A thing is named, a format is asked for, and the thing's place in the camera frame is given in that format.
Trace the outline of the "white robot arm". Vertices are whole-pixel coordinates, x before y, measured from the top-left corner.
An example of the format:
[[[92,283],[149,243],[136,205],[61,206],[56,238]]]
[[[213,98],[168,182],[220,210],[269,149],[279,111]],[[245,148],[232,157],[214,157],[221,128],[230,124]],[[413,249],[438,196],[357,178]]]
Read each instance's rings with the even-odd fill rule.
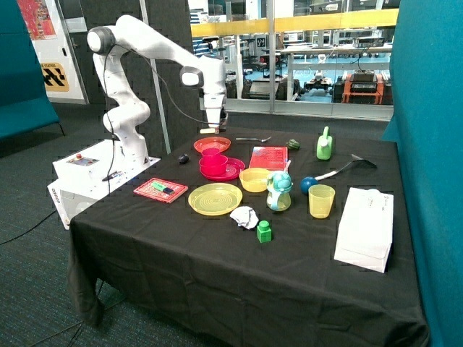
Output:
[[[208,126],[217,128],[226,121],[226,70],[219,57],[197,57],[130,15],[121,16],[115,25],[93,28],[87,41],[103,90],[118,104],[104,116],[103,124],[119,138],[126,168],[141,167],[149,161],[145,138],[136,127],[150,116],[148,104],[134,94],[124,73],[121,57],[128,51],[146,59],[165,59],[182,65],[182,84],[203,91]]]

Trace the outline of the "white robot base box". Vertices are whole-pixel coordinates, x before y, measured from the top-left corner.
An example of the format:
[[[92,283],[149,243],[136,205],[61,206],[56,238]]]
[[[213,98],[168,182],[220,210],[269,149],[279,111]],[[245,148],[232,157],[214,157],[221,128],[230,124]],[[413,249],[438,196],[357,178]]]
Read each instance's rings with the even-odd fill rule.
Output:
[[[119,141],[103,140],[53,162],[58,176],[48,191],[65,229],[71,219],[145,169],[159,162],[149,157],[140,166],[125,163]]]

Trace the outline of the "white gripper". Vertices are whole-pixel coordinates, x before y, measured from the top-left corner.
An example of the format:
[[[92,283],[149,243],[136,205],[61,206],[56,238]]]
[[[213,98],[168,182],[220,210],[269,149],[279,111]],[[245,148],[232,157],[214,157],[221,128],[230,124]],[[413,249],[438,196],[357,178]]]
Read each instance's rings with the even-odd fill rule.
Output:
[[[210,128],[221,128],[221,123],[226,119],[226,112],[224,105],[226,102],[226,95],[223,93],[212,94],[205,93],[203,96],[203,106],[206,115],[206,121]]]

